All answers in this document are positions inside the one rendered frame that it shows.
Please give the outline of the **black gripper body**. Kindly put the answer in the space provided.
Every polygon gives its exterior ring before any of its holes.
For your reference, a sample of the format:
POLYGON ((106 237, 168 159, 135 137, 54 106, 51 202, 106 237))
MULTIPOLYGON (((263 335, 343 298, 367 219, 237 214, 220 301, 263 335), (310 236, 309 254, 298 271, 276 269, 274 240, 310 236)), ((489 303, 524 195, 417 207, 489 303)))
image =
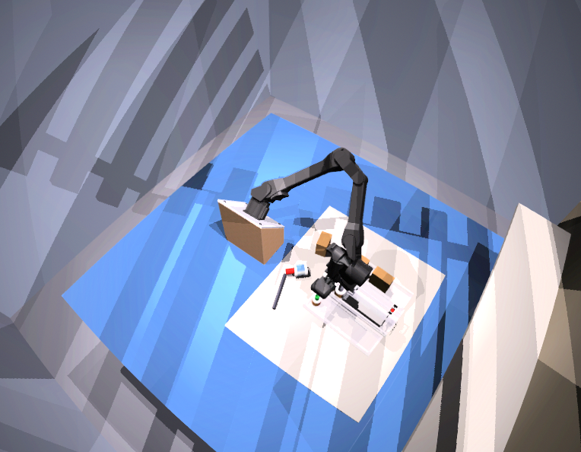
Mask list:
POLYGON ((318 278, 311 284, 311 290, 315 292, 321 299, 326 299, 332 292, 332 287, 335 285, 334 278, 339 274, 341 276, 345 270, 336 271, 330 266, 330 261, 326 264, 328 267, 325 272, 327 275, 322 280, 318 278))

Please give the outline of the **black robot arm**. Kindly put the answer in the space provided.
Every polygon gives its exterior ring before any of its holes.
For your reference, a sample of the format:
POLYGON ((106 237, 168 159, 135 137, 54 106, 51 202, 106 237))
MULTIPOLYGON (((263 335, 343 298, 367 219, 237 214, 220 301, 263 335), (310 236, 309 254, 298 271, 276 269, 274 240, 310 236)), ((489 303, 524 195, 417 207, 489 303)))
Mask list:
POLYGON ((264 181, 260 186, 250 190, 251 198, 243 210, 257 220, 264 220, 269 206, 275 200, 289 197, 289 191, 328 173, 345 171, 353 180, 351 203, 347 224, 341 238, 341 244, 332 243, 326 251, 332 256, 330 266, 336 271, 345 270, 334 282, 339 283, 345 291, 355 285, 359 287, 369 278, 373 268, 362 260, 364 246, 364 207, 368 177, 355 163, 355 157, 346 148, 336 148, 320 162, 286 177, 264 181))

